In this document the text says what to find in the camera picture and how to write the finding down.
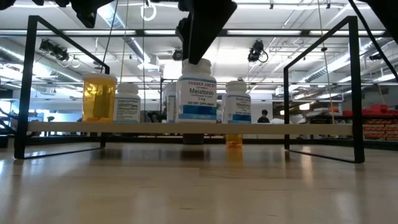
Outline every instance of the white pill bottle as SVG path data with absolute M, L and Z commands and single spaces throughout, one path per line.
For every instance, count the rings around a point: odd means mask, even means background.
M 232 81 L 226 84 L 223 95 L 223 124 L 251 124 L 251 97 L 246 83 Z
M 120 83 L 114 101 L 113 122 L 139 123 L 141 118 L 141 98 L 138 86 L 132 83 Z
M 167 122 L 175 123 L 177 117 L 177 108 L 176 108 L 176 91 L 177 91 L 177 82 L 172 82 L 167 87 L 166 94 L 166 102 L 167 102 Z
M 201 59 L 197 65 L 183 61 L 177 82 L 177 123 L 216 123 L 217 81 L 210 75 L 209 60 Z

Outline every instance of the person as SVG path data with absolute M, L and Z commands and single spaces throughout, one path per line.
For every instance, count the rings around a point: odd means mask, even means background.
M 268 111 L 262 110 L 261 114 L 262 116 L 257 120 L 257 123 L 269 123 L 269 119 L 267 118 Z

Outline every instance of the wooden floor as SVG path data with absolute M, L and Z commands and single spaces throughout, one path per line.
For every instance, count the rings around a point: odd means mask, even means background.
M 352 148 L 294 148 L 352 156 Z M 258 145 L 240 154 L 224 145 L 108 144 L 26 161 L 0 150 L 0 223 L 396 224 L 398 152 L 367 150 L 366 159 L 354 165 Z

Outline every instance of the bottle label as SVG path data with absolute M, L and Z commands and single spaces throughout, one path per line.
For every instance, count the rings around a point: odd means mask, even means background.
M 141 117 L 139 98 L 115 98 L 115 122 L 139 123 Z
M 251 124 L 251 99 L 248 96 L 226 97 L 225 108 L 228 124 Z
M 175 96 L 167 97 L 167 122 L 175 123 L 176 111 L 175 111 Z
M 179 119 L 217 119 L 217 82 L 202 78 L 179 81 Z

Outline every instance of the pill bottle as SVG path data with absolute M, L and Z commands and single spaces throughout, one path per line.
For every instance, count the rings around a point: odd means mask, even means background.
M 167 122 L 168 123 L 175 123 L 177 109 L 176 109 L 176 92 L 177 91 L 177 82 L 172 82 L 167 87 Z
M 87 73 L 83 80 L 83 122 L 112 122 L 116 77 Z
M 115 123 L 139 123 L 141 118 L 141 98 L 138 86 L 132 83 L 120 83 L 114 101 Z
M 197 65 L 183 61 L 177 82 L 176 123 L 216 123 L 217 82 L 210 75 L 209 60 L 201 59 Z
M 232 81 L 226 84 L 223 95 L 223 124 L 251 124 L 251 97 L 246 93 L 246 83 Z M 242 134 L 226 135 L 227 152 L 238 152 L 243 148 Z

